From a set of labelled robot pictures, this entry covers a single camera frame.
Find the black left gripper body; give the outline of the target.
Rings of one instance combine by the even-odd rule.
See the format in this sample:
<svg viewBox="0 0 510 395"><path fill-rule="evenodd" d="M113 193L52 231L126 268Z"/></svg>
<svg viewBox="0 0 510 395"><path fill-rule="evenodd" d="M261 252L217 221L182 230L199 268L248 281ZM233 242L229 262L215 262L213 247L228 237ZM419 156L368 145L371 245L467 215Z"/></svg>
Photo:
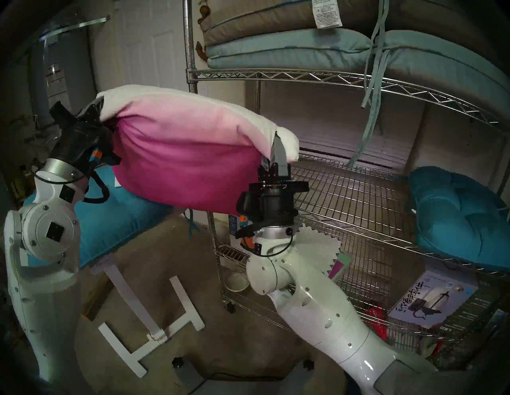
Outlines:
<svg viewBox="0 0 510 395"><path fill-rule="evenodd" d="M50 158L65 162L90 178L100 164L116 166L121 157L114 152L114 129L99 122L85 122L75 116L74 125L59 125L61 136Z"/></svg>

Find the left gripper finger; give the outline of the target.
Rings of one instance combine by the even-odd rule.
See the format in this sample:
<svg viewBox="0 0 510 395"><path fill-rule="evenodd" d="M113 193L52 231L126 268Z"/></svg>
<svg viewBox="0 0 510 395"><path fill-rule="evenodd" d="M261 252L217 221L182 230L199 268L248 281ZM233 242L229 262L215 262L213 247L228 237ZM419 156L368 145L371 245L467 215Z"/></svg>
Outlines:
<svg viewBox="0 0 510 395"><path fill-rule="evenodd" d="M81 110L79 113L79 119L85 122L99 122L103 106L104 97L95 98Z"/></svg>
<svg viewBox="0 0 510 395"><path fill-rule="evenodd" d="M56 125L74 125L76 117L61 103L57 101L50 109L49 114Z"/></svg>

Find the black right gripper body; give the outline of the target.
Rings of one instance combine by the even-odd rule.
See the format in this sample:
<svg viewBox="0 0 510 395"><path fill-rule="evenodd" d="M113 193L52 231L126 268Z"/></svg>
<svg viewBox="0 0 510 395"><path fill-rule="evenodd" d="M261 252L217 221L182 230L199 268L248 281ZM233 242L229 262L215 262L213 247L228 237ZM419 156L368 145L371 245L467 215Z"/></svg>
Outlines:
<svg viewBox="0 0 510 395"><path fill-rule="evenodd" d="M236 203L239 214L254 228L291 226L297 216L294 195L310 190L307 181L269 181L249 184Z"/></svg>

